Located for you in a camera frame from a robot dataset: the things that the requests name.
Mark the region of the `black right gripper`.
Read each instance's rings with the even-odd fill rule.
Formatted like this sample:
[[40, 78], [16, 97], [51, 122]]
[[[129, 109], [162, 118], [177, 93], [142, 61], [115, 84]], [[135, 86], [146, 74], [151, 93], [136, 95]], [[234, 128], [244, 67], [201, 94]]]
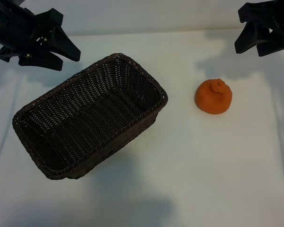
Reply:
[[[247, 22], [234, 46], [243, 53], [257, 45], [259, 57], [284, 50], [284, 0], [245, 3], [238, 10], [240, 22]], [[280, 35], [271, 39], [269, 29]]]

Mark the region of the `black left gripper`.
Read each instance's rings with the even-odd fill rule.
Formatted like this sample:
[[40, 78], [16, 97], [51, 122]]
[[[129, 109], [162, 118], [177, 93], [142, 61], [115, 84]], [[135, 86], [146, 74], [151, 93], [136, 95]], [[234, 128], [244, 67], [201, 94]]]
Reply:
[[62, 20], [55, 9], [35, 15], [13, 0], [0, 0], [0, 59], [18, 56], [20, 66], [57, 71], [63, 61], [53, 53], [79, 61], [81, 52], [63, 31]]

